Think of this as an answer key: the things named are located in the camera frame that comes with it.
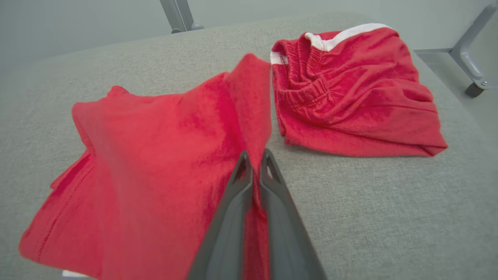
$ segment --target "upholstered surface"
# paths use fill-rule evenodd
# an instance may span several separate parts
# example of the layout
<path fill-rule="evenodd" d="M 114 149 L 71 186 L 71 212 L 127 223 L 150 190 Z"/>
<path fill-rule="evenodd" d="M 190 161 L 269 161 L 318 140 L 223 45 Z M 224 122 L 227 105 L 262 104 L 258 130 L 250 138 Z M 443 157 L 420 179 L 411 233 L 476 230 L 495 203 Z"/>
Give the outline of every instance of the upholstered surface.
<path fill-rule="evenodd" d="M 2 75 L 0 279 L 60 278 L 60 270 L 22 259 L 17 245 L 51 181 L 83 152 L 70 114 L 75 102 L 99 99 L 113 85 L 137 95 L 182 93 L 232 70 L 247 52 L 269 61 L 278 39 L 367 22 L 333 13 L 190 31 L 60 55 Z M 272 114 L 268 148 L 330 279 L 498 275 L 497 151 L 444 84 L 413 60 L 435 96 L 449 145 L 434 158 L 352 158 L 285 146 Z"/>

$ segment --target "stitching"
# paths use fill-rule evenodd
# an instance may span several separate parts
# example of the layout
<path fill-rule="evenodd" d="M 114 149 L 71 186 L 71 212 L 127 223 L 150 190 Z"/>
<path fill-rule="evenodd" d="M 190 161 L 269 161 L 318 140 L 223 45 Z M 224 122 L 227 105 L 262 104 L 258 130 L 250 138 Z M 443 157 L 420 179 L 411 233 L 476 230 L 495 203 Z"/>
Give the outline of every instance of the stitching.
<path fill-rule="evenodd" d="M 78 160 L 79 162 L 78 162 L 78 163 L 77 163 L 77 164 L 76 164 L 76 165 L 75 165 L 72 169 L 76 168 L 76 167 L 78 166 L 78 164 L 80 164 L 80 163 L 81 163 L 81 161 L 82 161 L 82 160 L 83 160 L 83 158 L 82 158 L 82 159 L 79 159 L 79 160 Z M 67 178 L 67 176 L 69 175 L 69 173 L 70 173 L 70 172 L 71 172 L 71 171 L 69 171 L 69 172 L 66 174 L 66 176 L 64 176 L 64 178 L 62 178 L 62 179 L 61 179 L 61 182 L 63 182 L 63 181 Z M 43 227 L 43 232 L 45 232 L 45 231 L 46 231 L 48 224 L 49 224 L 49 222 L 47 221 L 47 222 L 45 223 L 45 226 Z M 43 235 L 38 236 L 38 239 L 36 240 L 36 244 L 39 244 L 39 243 L 40 243 L 40 239 L 41 239 L 42 237 L 43 237 Z"/>
<path fill-rule="evenodd" d="M 413 110 L 417 110 L 417 111 L 427 111 L 427 112 L 431 112 L 431 113 L 437 113 L 437 111 L 433 111 L 433 110 L 413 108 L 410 106 L 403 106 L 403 105 L 370 105 L 370 106 L 360 106 L 360 107 L 358 107 L 358 109 L 365 109 L 365 108 L 372 108 L 372 107 L 399 107 L 399 108 L 413 109 Z"/>
<path fill-rule="evenodd" d="M 50 227 L 48 233 L 45 235 L 45 239 L 43 240 L 43 243 L 41 244 L 40 246 L 40 250 L 39 250 L 39 254 L 38 254 L 38 259 L 37 261 L 39 262 L 40 259 L 41 259 L 41 253 L 43 251 L 43 249 L 45 248 L 45 244 L 47 243 L 48 241 L 48 238 L 50 236 L 50 234 L 52 233 L 52 230 L 55 226 L 55 224 L 57 223 L 57 220 L 59 219 L 59 217 L 62 215 L 62 213 L 64 212 L 64 210 L 66 209 L 67 205 L 69 204 L 69 201 L 71 200 L 71 198 L 73 197 L 73 194 L 74 192 L 76 191 L 76 189 L 79 187 L 79 185 L 83 182 L 83 180 L 87 177 L 87 175 L 90 173 L 90 171 L 92 171 L 94 168 L 94 166 L 91 166 L 90 168 L 86 168 L 87 170 L 85 171 L 85 174 L 82 175 L 82 178 L 81 180 L 78 182 L 78 184 L 76 185 L 76 187 L 73 189 L 73 191 L 71 192 L 71 194 L 69 195 L 68 199 L 66 200 L 66 203 L 64 204 L 64 206 L 62 207 L 62 210 L 59 211 L 59 214 L 57 215 L 57 217 L 52 221 L 52 226 Z"/>
<path fill-rule="evenodd" d="M 324 93 L 324 94 L 320 95 L 319 97 L 316 97 L 316 98 L 310 100 L 309 102 L 306 102 L 305 104 L 294 104 L 294 105 L 289 106 L 289 108 L 301 107 L 303 105 L 305 105 L 305 106 L 315 105 L 318 102 L 320 102 L 320 100 L 323 99 L 326 96 L 327 96 L 327 94 Z"/>
<path fill-rule="evenodd" d="M 311 125 L 313 125 L 315 127 L 318 127 L 318 128 L 322 128 L 322 126 L 317 125 L 317 124 L 311 124 Z M 407 145 L 415 146 L 415 147 L 418 147 L 418 148 L 420 148 L 420 149 L 422 149 L 424 151 L 426 151 L 424 149 L 425 147 L 443 147 L 443 146 L 438 146 L 438 145 L 414 144 L 414 143 L 409 143 L 409 142 L 395 142 L 395 141 L 392 141 L 392 140 L 386 140 L 386 139 L 381 139 L 381 138 L 374 138 L 372 136 L 365 136 L 365 135 L 362 135 L 362 134 L 356 134 L 356 133 L 353 133 L 353 132 L 349 132 L 349 131 L 345 131 L 345 130 L 341 130 L 341 129 L 337 129 L 337 128 L 334 128 L 333 130 L 339 131 L 341 133 L 348 134 L 348 135 L 351 135 L 351 136 L 363 137 L 363 138 L 367 138 L 367 139 L 370 139 L 370 140 L 373 140 L 373 141 L 377 141 L 377 142 L 391 143 L 391 144 L 394 144 L 394 145 L 397 145 L 397 146 L 407 146 Z M 353 155 L 353 157 L 365 157 L 365 156 L 362 156 L 362 155 Z"/>
<path fill-rule="evenodd" d="M 89 158 L 89 160 L 88 160 L 88 161 L 89 161 L 88 163 L 90 163 L 90 162 L 91 162 L 91 159 L 93 158 L 92 156 L 96 156 L 96 153 L 95 153 L 95 147 L 93 146 L 93 143 L 90 141 L 90 137 L 88 136 L 88 133 L 87 133 L 86 131 L 85 131 L 85 139 L 86 139 L 86 140 L 88 141 L 88 143 L 92 146 L 91 151 L 90 151 L 90 154 L 88 155 L 88 157 L 90 157 L 90 158 Z M 88 171 L 86 171 L 88 168 L 89 168 L 89 167 L 88 167 L 88 166 L 86 166 L 86 165 L 82 168 L 82 173 L 80 174 L 80 176 L 82 176 L 83 178 L 82 178 L 82 179 L 81 179 L 81 181 L 80 181 L 80 182 L 76 185 L 76 187 L 78 187 L 78 185 L 79 185 L 79 184 L 81 184 L 81 182 L 83 181 L 83 179 L 85 179 L 86 175 L 87 175 L 88 173 L 90 173 L 91 169 L 90 169 L 90 170 L 88 170 Z M 64 179 L 65 179 L 65 178 L 69 175 L 69 173 L 70 173 L 70 171 L 68 172 L 68 174 L 66 174 L 66 176 L 65 176 L 64 178 L 62 178 L 62 179 L 61 179 L 61 182 L 63 182 L 63 181 L 64 181 Z M 67 205 L 67 203 L 68 203 L 69 199 L 71 198 L 71 196 L 72 196 L 72 193 L 70 194 L 70 197 L 68 198 L 68 200 L 67 200 L 66 204 L 64 205 L 63 210 L 66 208 L 66 205 Z M 53 227 L 54 227 L 54 225 L 55 225 L 55 221 L 54 221 L 54 223 L 52 224 L 52 226 L 50 227 L 50 230 L 49 230 L 49 232 L 48 232 L 47 236 L 45 237 L 45 241 L 43 242 L 43 245 L 40 247 L 40 252 L 39 252 L 39 254 L 38 254 L 38 261 L 40 261 L 40 258 L 41 258 L 41 251 L 43 250 L 43 247 L 45 246 L 45 243 L 47 242 L 48 236 L 49 236 L 49 235 L 50 235 L 50 233 L 52 232 L 52 229 L 53 229 Z M 43 231 L 44 231 L 44 232 L 46 231 L 46 229 L 47 229 L 48 225 L 49 225 L 49 222 L 47 222 L 47 223 L 45 224 L 45 226 L 43 227 L 43 229 L 44 229 Z M 38 239 L 37 239 L 37 241 L 36 241 L 36 244 L 39 244 L 39 243 L 40 243 L 40 239 L 41 239 L 41 238 L 42 238 L 42 235 L 40 235 L 40 236 L 38 237 Z"/>

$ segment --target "red fabric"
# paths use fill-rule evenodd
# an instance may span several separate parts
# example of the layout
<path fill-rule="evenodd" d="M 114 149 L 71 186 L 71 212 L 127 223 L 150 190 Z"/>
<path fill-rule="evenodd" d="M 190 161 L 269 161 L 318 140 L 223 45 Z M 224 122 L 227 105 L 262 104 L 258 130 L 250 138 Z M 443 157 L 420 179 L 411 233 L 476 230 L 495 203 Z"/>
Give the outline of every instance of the red fabric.
<path fill-rule="evenodd" d="M 273 89 L 286 144 L 349 156 L 434 156 L 447 148 L 433 96 L 396 31 L 363 32 L 330 51 L 303 34 L 272 51 L 280 56 L 272 60 Z"/>
<path fill-rule="evenodd" d="M 185 278 L 244 149 L 259 170 L 271 132 L 268 75 L 267 62 L 247 55 L 185 94 L 141 97 L 115 86 L 75 104 L 86 151 L 52 184 L 21 254 L 99 279 Z M 257 198 L 245 242 L 245 279 L 268 279 Z"/>

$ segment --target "white stripe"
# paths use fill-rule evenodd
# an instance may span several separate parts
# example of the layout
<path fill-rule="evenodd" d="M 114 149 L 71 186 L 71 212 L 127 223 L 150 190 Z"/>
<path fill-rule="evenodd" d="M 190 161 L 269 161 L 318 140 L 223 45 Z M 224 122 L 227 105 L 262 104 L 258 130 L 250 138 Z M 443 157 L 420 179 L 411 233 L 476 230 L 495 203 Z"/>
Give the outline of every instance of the white stripe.
<path fill-rule="evenodd" d="M 304 34 L 304 37 L 308 40 L 311 41 L 311 45 L 316 47 L 317 49 L 323 50 L 323 51 L 330 51 L 333 48 L 335 48 L 338 44 L 340 44 L 342 41 L 351 38 L 353 36 L 356 36 L 361 33 L 365 32 L 370 32 L 374 31 L 379 28 L 390 28 L 389 26 L 381 23 L 367 23 L 367 24 L 362 24 L 358 25 L 355 27 L 351 27 L 349 29 L 346 29 L 344 31 L 341 31 L 339 34 L 337 34 L 333 39 L 330 40 L 322 40 L 322 38 L 319 35 L 314 35 L 313 33 L 307 32 Z"/>
<path fill-rule="evenodd" d="M 84 274 L 72 272 L 69 270 L 64 270 L 64 271 L 62 271 L 62 277 L 88 277 L 88 276 L 86 276 Z"/>
<path fill-rule="evenodd" d="M 282 56 L 279 52 L 270 53 L 270 63 L 273 64 L 289 64 L 289 59 L 287 56 Z"/>

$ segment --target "metal bracket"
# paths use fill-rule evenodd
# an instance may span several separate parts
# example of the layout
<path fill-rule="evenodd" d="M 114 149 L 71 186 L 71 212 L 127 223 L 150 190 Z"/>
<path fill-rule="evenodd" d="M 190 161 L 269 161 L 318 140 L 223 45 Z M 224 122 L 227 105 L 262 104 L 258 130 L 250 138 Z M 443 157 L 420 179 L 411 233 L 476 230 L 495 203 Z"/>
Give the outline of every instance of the metal bracket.
<path fill-rule="evenodd" d="M 490 85 L 485 74 L 472 60 L 470 55 L 470 45 L 476 39 L 477 35 L 484 26 L 488 23 L 497 9 L 497 4 L 489 4 L 474 20 L 474 23 L 469 27 L 467 32 L 460 38 L 455 47 L 450 51 L 451 57 L 458 63 L 458 65 L 469 75 L 474 84 L 483 90 L 498 89 L 498 86 Z"/>
<path fill-rule="evenodd" d="M 173 30 L 171 33 L 186 32 L 190 30 L 203 29 L 204 26 L 194 22 L 187 0 L 159 0 L 169 25 Z"/>

